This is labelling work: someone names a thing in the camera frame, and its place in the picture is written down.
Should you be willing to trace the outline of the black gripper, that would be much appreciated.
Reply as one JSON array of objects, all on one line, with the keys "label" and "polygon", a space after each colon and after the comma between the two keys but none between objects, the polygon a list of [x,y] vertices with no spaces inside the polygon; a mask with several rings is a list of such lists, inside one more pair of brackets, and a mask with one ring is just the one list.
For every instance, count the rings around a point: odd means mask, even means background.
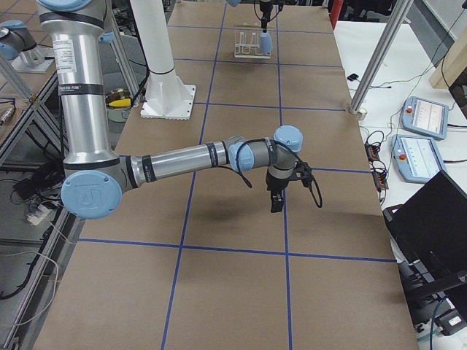
[{"label": "black gripper", "polygon": [[290,177],[294,174],[295,166],[291,168],[277,168],[269,166],[266,172],[266,188],[270,192],[271,213],[280,213],[284,207],[282,191],[288,186]]},{"label": "black gripper", "polygon": [[[270,1],[259,1],[259,9],[261,12],[260,20],[263,22],[271,22],[279,12],[283,10],[285,2],[283,0],[270,0]],[[274,8],[277,8],[277,13],[273,16]]]}]

